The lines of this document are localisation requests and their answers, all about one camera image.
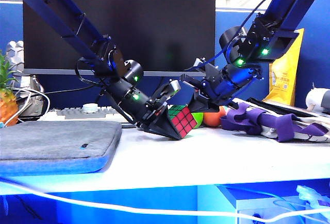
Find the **keyboard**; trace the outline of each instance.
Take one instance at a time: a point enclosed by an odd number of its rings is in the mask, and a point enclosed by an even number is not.
[[[123,128],[135,127],[111,106],[98,107],[93,113],[86,113],[81,107],[53,109],[39,121],[114,121],[121,123]]]

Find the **desk surface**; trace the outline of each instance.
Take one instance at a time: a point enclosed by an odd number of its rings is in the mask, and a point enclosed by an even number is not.
[[[279,143],[261,136],[199,128],[183,140],[123,129],[101,172],[10,177],[44,192],[74,192],[330,178],[330,144]],[[0,195],[18,194],[0,183]]]

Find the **yellow bag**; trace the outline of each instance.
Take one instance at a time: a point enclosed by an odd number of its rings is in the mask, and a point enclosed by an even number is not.
[[[294,106],[295,78],[304,29],[297,32],[299,35],[287,53],[269,64],[269,94],[264,100]]]

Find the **orange ball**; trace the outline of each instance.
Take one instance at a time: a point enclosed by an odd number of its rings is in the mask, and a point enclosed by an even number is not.
[[[205,112],[203,122],[209,127],[218,127],[221,125],[221,117],[226,116],[226,110],[223,106],[219,106],[219,112]]]

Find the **black monitor screen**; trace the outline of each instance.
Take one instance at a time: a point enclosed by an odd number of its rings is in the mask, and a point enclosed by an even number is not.
[[[214,55],[215,0],[73,1],[124,59],[137,61],[144,71],[181,72],[197,57]],[[23,16],[28,72],[73,70],[79,54],[26,4]]]

